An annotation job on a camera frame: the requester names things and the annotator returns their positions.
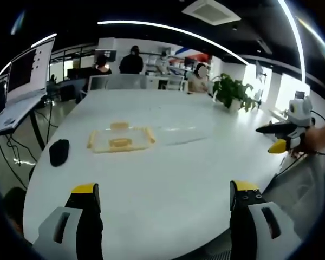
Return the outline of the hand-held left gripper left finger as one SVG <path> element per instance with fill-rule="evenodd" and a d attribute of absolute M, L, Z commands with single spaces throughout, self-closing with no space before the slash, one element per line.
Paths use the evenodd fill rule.
<path fill-rule="evenodd" d="M 103 259 L 102 231 L 99 185 L 84 184 L 41 223 L 32 247 L 43 259 Z"/>

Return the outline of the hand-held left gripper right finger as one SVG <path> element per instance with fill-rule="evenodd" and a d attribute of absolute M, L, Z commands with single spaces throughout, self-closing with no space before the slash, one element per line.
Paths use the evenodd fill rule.
<path fill-rule="evenodd" d="M 230 181 L 231 259 L 288 259 L 301 244 L 293 220 L 259 188 Z"/>

